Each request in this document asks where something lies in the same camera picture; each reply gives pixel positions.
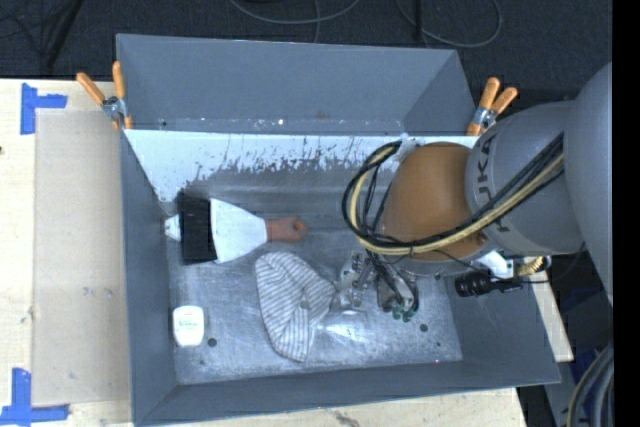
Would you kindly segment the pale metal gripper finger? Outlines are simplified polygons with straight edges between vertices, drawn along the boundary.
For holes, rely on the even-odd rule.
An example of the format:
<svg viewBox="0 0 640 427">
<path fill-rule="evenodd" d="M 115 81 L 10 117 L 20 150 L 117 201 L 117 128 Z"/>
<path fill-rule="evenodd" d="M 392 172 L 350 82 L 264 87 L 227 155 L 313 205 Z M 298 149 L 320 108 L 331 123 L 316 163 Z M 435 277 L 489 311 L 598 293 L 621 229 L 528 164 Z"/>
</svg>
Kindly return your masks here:
<svg viewBox="0 0 640 427">
<path fill-rule="evenodd" d="M 364 313 L 367 306 L 364 303 L 364 292 L 351 284 L 344 291 L 344 311 L 349 313 Z"/>
<path fill-rule="evenodd" d="M 352 253 L 340 270 L 341 283 L 365 282 L 367 279 L 368 257 L 362 253 Z"/>
</svg>

